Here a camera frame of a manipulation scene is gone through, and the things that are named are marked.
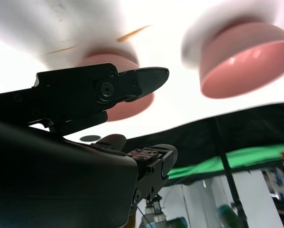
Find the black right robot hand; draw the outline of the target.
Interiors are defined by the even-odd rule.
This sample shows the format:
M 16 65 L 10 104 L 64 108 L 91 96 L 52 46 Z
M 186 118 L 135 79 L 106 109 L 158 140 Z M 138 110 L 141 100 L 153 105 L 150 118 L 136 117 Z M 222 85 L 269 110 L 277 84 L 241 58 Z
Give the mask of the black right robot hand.
M 105 123 L 107 110 L 159 89 L 165 67 L 111 63 L 39 72 L 0 94 L 0 228 L 122 228 L 152 200 L 177 160 L 174 146 L 122 151 L 126 138 L 84 144 L 67 135 Z

